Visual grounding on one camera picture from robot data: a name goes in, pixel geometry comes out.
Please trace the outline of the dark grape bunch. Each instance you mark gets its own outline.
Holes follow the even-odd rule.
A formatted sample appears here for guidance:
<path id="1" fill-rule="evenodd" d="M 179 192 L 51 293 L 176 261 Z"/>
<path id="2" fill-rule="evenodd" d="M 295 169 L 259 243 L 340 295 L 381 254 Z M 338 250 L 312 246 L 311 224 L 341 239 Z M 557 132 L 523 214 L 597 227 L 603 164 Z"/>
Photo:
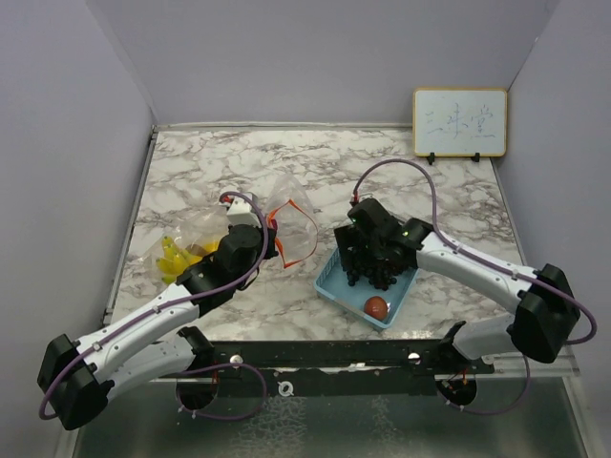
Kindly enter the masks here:
<path id="1" fill-rule="evenodd" d="M 353 266 L 341 265 L 350 287 L 355 286 L 360 279 L 366 279 L 374 289 L 387 291 L 392 285 L 397 284 L 397 278 L 407 270 L 404 265 L 383 258 L 367 244 L 354 243 L 352 254 Z"/>

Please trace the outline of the clear orange zip bag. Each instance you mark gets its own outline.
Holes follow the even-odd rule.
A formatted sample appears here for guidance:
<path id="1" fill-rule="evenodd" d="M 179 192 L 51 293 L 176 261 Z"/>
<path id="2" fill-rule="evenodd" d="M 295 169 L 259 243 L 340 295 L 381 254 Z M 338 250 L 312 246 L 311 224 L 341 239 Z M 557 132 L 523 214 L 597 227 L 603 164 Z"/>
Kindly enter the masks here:
<path id="1" fill-rule="evenodd" d="M 204 244 L 210 239 L 221 241 L 221 238 L 228 232 L 227 226 L 225 208 L 221 205 L 214 205 L 189 219 L 164 229 L 139 259 L 143 264 L 146 277 L 152 282 L 163 283 L 154 267 L 154 257 L 161 254 L 159 243 L 163 236 L 170 236 L 180 247 L 186 247 L 191 243 Z"/>
<path id="2" fill-rule="evenodd" d="M 319 230 L 313 204 L 295 176 L 284 174 L 278 177 L 263 211 L 267 224 L 276 230 L 274 244 L 284 268 L 315 253 Z"/>

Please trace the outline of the yellow banana bunch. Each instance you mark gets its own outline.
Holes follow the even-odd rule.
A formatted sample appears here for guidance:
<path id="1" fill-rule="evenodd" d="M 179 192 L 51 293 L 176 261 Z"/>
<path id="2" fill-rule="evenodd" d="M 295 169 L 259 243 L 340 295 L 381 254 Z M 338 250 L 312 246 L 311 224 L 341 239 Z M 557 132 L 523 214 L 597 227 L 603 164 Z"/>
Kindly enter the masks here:
<path id="1" fill-rule="evenodd" d="M 171 284 L 188 267 L 215 252 L 219 243 L 218 239 L 210 239 L 204 244 L 191 243 L 186 247 L 180 247 L 172 237 L 163 236 L 159 243 L 161 254 L 154 257 L 156 272 L 163 283 Z"/>

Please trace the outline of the red brown round fruit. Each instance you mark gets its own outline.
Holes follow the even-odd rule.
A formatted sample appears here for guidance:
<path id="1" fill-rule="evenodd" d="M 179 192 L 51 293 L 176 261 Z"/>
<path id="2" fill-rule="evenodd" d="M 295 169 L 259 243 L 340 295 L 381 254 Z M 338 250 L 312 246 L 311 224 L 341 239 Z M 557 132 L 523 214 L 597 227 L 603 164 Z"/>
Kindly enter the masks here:
<path id="1" fill-rule="evenodd" d="M 380 296 L 373 296 L 366 300 L 364 312 L 378 321 L 383 321 L 389 314 L 389 306 Z"/>

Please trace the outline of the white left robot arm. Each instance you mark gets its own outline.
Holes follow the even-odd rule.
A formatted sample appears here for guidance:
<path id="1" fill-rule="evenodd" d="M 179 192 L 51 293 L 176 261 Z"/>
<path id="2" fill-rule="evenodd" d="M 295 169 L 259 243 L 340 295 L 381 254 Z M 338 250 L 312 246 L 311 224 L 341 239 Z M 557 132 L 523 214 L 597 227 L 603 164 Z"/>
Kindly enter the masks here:
<path id="1" fill-rule="evenodd" d="M 233 225 L 216 251 L 187 267 L 137 311 L 76 340 L 65 334 L 51 340 L 37 376 L 44 393 L 40 418 L 77 429 L 99 415 L 123 387 L 182 370 L 193 377 L 204 374 L 211 363 L 205 347 L 184 343 L 170 350 L 158 345 L 158 338 L 244 290 L 261 263 L 276 257 L 275 238 L 275 228 L 268 225 Z"/>

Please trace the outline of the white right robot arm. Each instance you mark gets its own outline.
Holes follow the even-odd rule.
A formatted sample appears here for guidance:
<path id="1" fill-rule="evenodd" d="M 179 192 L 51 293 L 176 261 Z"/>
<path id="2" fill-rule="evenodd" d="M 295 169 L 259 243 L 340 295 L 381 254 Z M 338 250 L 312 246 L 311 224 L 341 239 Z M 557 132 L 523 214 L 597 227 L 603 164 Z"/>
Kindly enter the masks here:
<path id="1" fill-rule="evenodd" d="M 564 272 L 554 265 L 534 269 L 470 252 L 422 219 L 398 219 L 374 198 L 352 204 L 348 219 L 334 230 L 348 284 L 367 278 L 386 290 L 399 275 L 425 270 L 505 309 L 503 316 L 450 328 L 438 350 L 446 371 L 459 373 L 481 357 L 511 352 L 550 364 L 567 344 L 580 311 Z"/>

